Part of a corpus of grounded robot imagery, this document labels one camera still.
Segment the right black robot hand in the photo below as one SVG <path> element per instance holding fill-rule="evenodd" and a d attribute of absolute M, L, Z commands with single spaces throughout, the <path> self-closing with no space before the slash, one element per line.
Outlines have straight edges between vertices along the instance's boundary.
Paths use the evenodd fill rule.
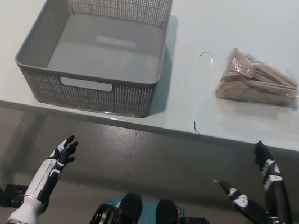
<path fill-rule="evenodd" d="M 261 141 L 255 144 L 254 153 L 261 172 L 266 208 L 261 207 L 227 181 L 221 181 L 220 186 L 234 207 L 253 224 L 293 224 L 285 180 L 278 162 Z"/>

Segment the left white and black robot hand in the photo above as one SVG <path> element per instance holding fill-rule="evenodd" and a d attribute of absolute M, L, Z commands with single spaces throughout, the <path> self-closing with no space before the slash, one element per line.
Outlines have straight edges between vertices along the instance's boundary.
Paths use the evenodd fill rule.
<path fill-rule="evenodd" d="M 65 166 L 75 160 L 73 155 L 79 143 L 74 140 L 74 135 L 67 137 L 42 162 L 29 184 L 23 203 L 30 200 L 41 205 L 48 203 Z"/>

